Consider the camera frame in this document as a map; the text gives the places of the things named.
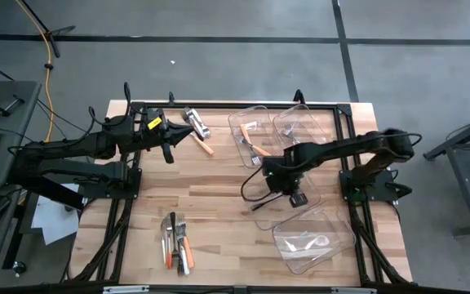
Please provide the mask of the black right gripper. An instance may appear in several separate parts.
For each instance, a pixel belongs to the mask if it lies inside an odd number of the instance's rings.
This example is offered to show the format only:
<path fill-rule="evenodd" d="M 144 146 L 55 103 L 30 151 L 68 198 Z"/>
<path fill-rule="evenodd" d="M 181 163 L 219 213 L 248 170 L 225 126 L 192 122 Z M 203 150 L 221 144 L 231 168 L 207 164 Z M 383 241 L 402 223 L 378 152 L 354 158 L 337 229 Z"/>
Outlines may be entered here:
<path fill-rule="evenodd" d="M 287 195 L 293 208 L 308 203 L 305 193 L 299 190 L 300 179 L 308 170 L 303 163 L 295 166 L 286 157 L 263 157 L 261 167 L 268 189 L 272 193 Z"/>

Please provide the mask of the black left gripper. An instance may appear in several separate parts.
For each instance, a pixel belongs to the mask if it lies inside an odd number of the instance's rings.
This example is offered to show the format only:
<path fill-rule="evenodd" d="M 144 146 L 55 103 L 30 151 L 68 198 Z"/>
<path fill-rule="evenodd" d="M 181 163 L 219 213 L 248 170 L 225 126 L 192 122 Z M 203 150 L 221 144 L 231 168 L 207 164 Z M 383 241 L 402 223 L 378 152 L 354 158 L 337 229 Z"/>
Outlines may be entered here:
<path fill-rule="evenodd" d="M 192 134 L 193 127 L 188 124 L 168 122 L 162 109 L 146 109 L 140 117 L 144 147 L 150 151 L 151 148 L 160 146 L 166 163 L 173 163 L 175 160 L 171 147 Z"/>

